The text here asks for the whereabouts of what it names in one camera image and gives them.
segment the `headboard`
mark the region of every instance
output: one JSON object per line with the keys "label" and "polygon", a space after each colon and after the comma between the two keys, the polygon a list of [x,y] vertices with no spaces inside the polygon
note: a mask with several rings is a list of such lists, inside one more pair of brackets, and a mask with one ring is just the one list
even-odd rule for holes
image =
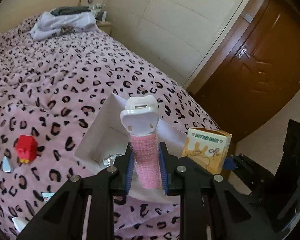
{"label": "headboard", "polygon": [[0,32],[16,27],[24,19],[61,6],[77,6],[81,0],[2,0]]}

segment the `nightstand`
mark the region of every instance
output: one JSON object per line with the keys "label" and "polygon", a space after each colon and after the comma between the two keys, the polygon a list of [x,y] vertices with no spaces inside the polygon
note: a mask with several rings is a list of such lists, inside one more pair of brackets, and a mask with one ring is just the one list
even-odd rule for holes
{"label": "nightstand", "polygon": [[112,23],[111,22],[97,22],[97,26],[100,30],[104,31],[106,34],[110,35]]}

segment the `door panel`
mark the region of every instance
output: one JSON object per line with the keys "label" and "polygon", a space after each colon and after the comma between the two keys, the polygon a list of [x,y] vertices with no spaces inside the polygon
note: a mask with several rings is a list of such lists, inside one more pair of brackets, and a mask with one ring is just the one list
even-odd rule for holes
{"label": "door panel", "polygon": [[267,2],[250,35],[195,95],[234,141],[267,122],[300,89],[300,16],[284,0]]}

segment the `leopard print blanket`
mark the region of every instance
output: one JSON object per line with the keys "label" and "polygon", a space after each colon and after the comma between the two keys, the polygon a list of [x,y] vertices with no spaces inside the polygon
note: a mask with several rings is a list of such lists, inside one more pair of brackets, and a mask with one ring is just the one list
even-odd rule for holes
{"label": "leopard print blanket", "polygon": [[[12,217],[30,220],[44,205],[43,192],[56,192],[73,174],[92,175],[73,158],[103,102],[153,95],[163,120],[187,132],[216,128],[208,114],[175,81],[103,31],[72,33],[34,42],[31,17],[0,34],[0,228],[10,239]],[[20,163],[14,146],[20,134],[38,142],[37,158]],[[178,239],[179,207],[114,199],[116,239]]]}

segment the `butter bear box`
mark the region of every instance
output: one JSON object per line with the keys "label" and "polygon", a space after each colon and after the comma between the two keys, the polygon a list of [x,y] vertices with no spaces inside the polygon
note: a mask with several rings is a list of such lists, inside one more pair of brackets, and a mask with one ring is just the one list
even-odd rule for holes
{"label": "butter bear box", "polygon": [[221,130],[190,128],[182,156],[188,156],[212,174],[220,174],[231,137]]}

